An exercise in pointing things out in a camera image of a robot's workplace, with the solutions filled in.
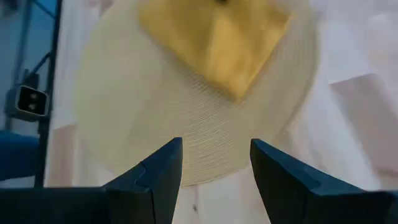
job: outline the white tabletop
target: white tabletop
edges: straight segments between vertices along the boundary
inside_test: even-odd
[[[398,189],[398,1],[311,0],[320,64],[279,144],[364,189]],[[45,184],[103,185],[114,178],[80,141],[73,82],[90,30],[112,0],[64,1]],[[265,223],[251,167],[180,189],[174,223]]]

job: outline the yellow cloth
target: yellow cloth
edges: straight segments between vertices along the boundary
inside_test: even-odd
[[[251,86],[289,16],[265,0],[147,0],[141,25],[235,100]]]

